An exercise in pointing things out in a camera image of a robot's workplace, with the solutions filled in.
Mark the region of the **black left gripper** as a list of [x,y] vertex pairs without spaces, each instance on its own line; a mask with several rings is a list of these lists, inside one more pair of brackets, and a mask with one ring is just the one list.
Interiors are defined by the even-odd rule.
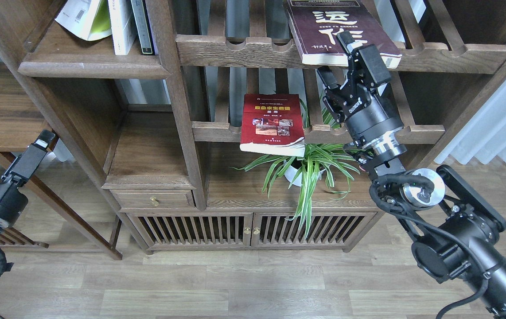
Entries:
[[0,233],[14,225],[28,204],[28,198],[20,193],[18,187],[26,184],[34,175],[55,137],[55,133],[43,130],[1,177],[3,183],[0,183]]

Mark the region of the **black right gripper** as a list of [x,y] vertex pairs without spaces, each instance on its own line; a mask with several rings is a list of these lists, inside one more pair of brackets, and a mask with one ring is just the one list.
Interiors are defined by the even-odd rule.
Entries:
[[391,75],[374,44],[359,45],[348,31],[336,38],[348,57],[344,85],[337,83],[329,66],[316,73],[324,89],[324,104],[337,123],[344,123],[356,147],[373,149],[379,156],[393,151],[395,157],[407,151],[395,134],[403,123],[395,108],[378,94],[377,88],[391,81]]

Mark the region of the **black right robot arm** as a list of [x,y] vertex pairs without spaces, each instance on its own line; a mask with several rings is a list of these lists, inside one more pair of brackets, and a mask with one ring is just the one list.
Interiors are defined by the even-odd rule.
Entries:
[[352,143],[344,146],[371,180],[375,204],[397,218],[412,239],[418,267],[437,282],[460,278],[474,294],[437,314],[481,299],[496,319],[506,319],[506,258],[494,245],[506,220],[447,165],[406,170],[406,151],[395,134],[403,127],[397,111],[379,93],[391,79],[375,45],[361,45],[348,31],[336,35],[347,56],[346,81],[340,85],[329,67],[318,68],[323,101]]

